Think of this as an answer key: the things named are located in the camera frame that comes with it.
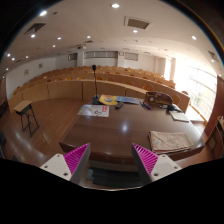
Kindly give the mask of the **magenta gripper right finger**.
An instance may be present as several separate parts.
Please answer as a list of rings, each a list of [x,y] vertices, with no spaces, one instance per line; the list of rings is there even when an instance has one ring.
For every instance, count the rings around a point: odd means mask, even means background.
[[[135,143],[132,144],[131,153],[144,185],[181,170],[181,167],[166,154],[157,155]]]

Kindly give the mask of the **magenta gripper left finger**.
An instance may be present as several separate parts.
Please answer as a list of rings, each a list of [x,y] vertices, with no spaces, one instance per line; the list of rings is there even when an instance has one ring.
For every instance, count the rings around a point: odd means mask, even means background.
[[[90,144],[84,144],[62,155],[55,154],[41,169],[72,183],[79,184],[91,153]]]

